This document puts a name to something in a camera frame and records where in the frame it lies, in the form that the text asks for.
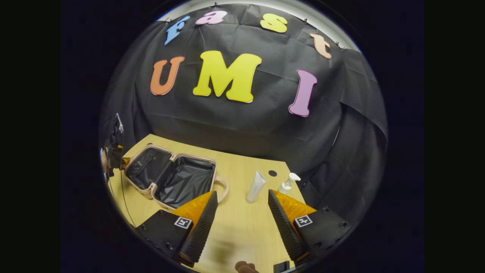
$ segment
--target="letter m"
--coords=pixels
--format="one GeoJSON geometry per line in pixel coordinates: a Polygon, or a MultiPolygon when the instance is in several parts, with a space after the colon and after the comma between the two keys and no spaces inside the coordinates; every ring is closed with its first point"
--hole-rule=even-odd
{"type": "Polygon", "coordinates": [[[226,92],[230,100],[240,102],[252,102],[251,84],[253,83],[256,66],[261,63],[261,58],[253,54],[241,54],[234,63],[226,68],[220,51],[206,51],[200,55],[204,60],[200,71],[199,83],[194,88],[194,95],[210,95],[209,78],[217,97],[221,96],[231,81],[232,87],[226,92]]]}

